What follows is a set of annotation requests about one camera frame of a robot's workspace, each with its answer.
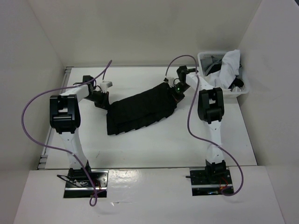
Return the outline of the black pleated skirt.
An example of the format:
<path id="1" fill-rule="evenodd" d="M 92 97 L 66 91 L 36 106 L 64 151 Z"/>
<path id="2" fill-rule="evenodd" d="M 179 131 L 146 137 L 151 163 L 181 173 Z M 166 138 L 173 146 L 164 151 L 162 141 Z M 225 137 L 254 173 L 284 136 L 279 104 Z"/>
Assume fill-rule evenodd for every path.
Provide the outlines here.
<path id="1" fill-rule="evenodd" d="M 185 97 L 175 87 L 161 83 L 142 93 L 113 102 L 107 110 L 107 134 L 137 130 L 171 116 Z"/>

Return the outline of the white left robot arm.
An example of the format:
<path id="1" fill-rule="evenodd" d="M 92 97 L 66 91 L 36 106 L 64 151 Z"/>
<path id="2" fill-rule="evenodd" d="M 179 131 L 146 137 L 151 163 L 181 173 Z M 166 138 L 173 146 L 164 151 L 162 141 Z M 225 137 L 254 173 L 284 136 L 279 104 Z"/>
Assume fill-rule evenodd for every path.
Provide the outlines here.
<path id="1" fill-rule="evenodd" d="M 86 75 L 82 82 L 74 83 L 66 92 L 50 97 L 50 126 L 64 142 L 70 163 L 68 177 L 84 187 L 93 182 L 93 175 L 79 138 L 79 102 L 87 99 L 94 102 L 95 106 L 107 109 L 108 88 L 112 86 L 111 81 L 104 80 L 96 84 L 92 76 Z"/>

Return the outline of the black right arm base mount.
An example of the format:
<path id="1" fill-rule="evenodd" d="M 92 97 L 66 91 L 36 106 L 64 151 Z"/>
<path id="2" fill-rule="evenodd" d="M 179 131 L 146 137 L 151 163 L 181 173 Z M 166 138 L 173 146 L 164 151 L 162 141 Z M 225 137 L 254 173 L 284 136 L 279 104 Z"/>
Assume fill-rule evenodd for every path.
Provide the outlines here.
<path id="1" fill-rule="evenodd" d="M 192 168 L 190 169 L 190 173 L 185 177 L 191 181 L 193 196 L 222 195 L 221 191 L 229 195 L 234 193 L 234 187 L 228 168 L 224 174 L 215 177 L 208 177 L 204 168 Z"/>

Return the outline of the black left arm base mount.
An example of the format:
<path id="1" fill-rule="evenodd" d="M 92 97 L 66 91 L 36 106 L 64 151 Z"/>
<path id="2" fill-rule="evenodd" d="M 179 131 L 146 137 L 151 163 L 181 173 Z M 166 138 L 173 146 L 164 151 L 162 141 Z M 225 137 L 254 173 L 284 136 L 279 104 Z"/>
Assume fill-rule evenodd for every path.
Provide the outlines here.
<path id="1" fill-rule="evenodd" d="M 107 197 L 108 174 L 108 170 L 91 170 L 90 177 L 97 190 L 98 198 Z M 94 195 L 93 186 L 84 171 L 78 176 L 71 176 L 69 170 L 68 175 L 57 175 L 57 177 L 65 182 L 64 198 L 90 198 Z"/>

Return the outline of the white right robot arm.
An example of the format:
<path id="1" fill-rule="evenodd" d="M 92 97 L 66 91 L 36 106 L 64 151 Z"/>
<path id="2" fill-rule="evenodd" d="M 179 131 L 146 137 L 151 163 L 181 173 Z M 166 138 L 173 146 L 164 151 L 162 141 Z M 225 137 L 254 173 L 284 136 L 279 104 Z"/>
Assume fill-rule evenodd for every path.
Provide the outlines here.
<path id="1" fill-rule="evenodd" d="M 195 90 L 195 100 L 198 100 L 197 113 L 209 131 L 208 140 L 199 138 L 209 143 L 206 151 L 205 179 L 209 183 L 216 183 L 224 177 L 226 172 L 226 162 L 222 150 L 221 142 L 221 122 L 224 115 L 223 91 L 219 87 L 208 84 L 197 74 L 197 69 L 189 69 L 187 66 L 180 66 L 177 69 L 179 82 L 174 85 L 176 96 L 182 97 L 188 88 Z"/>

